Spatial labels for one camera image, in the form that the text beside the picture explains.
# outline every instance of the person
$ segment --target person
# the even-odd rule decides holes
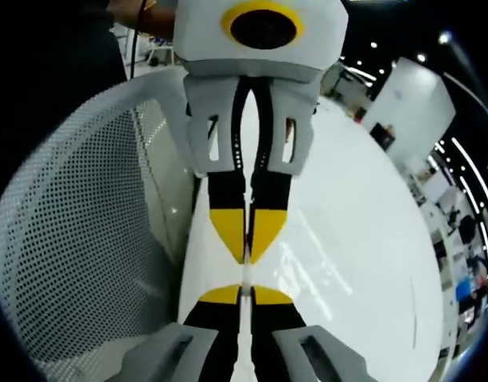
[[[11,16],[0,33],[0,197],[18,167],[70,114],[127,80],[110,28],[114,21],[135,28],[141,3],[0,2],[2,18]],[[145,33],[170,40],[174,9],[149,0],[139,25]],[[0,308],[1,371],[7,379],[40,379],[30,374],[33,368],[12,337]],[[9,360],[19,366],[5,367]]]

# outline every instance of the white table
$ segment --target white table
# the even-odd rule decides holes
[[[255,266],[236,265],[221,243],[209,222],[203,181],[185,259],[179,321],[207,290],[250,278],[290,295],[308,325],[324,326],[359,352],[376,380],[425,382],[436,366],[443,331],[440,277],[429,232],[385,152],[364,127],[320,100],[310,157],[292,182],[288,221]],[[256,104],[248,101],[242,122],[248,183],[257,121]],[[240,341],[241,353],[243,344],[250,344],[248,338]],[[249,360],[240,360],[247,364],[236,366],[232,380],[252,381]]]

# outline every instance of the black cable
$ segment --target black cable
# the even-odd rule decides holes
[[[142,0],[138,12],[138,20],[135,24],[134,39],[132,40],[131,80],[134,78],[135,50],[138,45],[138,35],[139,35],[139,30],[141,29],[142,17],[145,14],[145,8],[146,8],[146,0]]]

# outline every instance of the yellow panel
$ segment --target yellow panel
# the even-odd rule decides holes
[[[300,38],[304,34],[305,26],[296,11],[283,4],[279,4],[278,2],[271,2],[267,0],[252,0],[250,2],[241,2],[240,4],[236,4],[236,6],[230,10],[227,10],[222,16],[222,29],[235,41],[235,38],[231,33],[231,25],[241,14],[246,14],[247,12],[251,12],[253,10],[272,10],[290,19],[297,29],[297,34],[295,35],[294,40]]]
[[[212,289],[203,294],[199,301],[215,302],[217,304],[236,304],[239,288],[240,285],[230,285]]]
[[[265,286],[254,286],[257,305],[292,304],[293,300],[283,292]]]
[[[275,240],[286,223],[287,212],[282,209],[257,209],[254,214],[251,264],[255,264]]]
[[[244,263],[244,210],[210,209],[210,220],[239,264]]]

